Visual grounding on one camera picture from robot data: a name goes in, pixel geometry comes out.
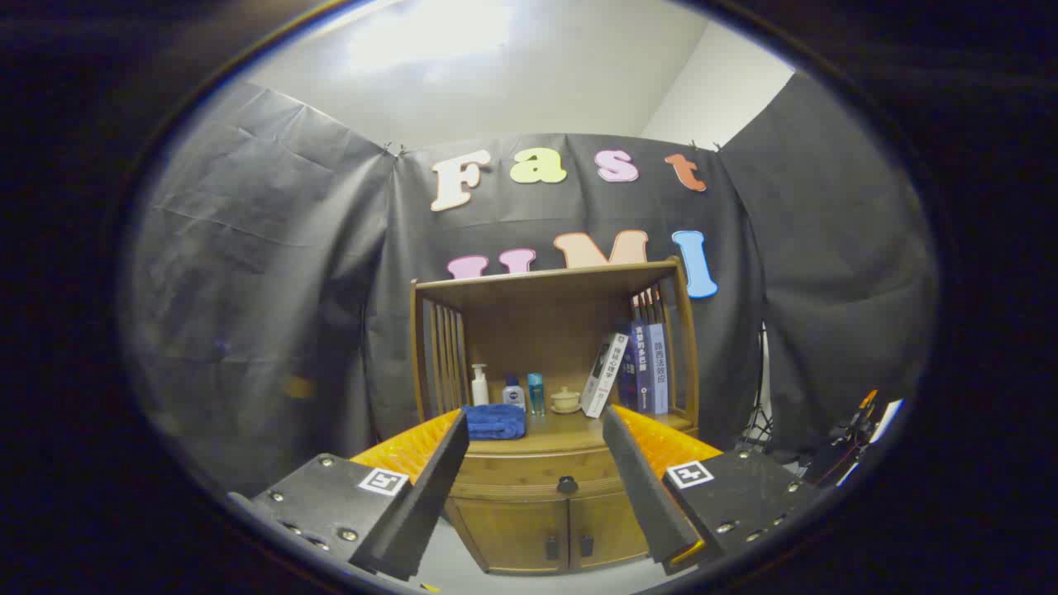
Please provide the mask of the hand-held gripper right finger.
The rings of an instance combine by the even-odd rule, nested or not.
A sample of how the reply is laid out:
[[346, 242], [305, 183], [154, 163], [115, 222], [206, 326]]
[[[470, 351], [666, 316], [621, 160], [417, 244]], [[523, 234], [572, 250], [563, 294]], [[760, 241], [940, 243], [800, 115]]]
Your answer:
[[668, 574], [732, 559], [819, 500], [817, 487], [760, 452], [719, 451], [615, 404], [602, 421], [649, 555]]

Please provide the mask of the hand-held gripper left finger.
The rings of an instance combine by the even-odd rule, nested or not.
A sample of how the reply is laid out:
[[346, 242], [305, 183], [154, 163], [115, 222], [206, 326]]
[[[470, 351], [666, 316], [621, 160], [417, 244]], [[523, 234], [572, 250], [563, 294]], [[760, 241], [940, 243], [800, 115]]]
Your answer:
[[229, 501], [280, 549], [341, 580], [419, 573], [469, 448], [466, 412], [380, 444], [355, 459], [321, 453], [253, 497]]

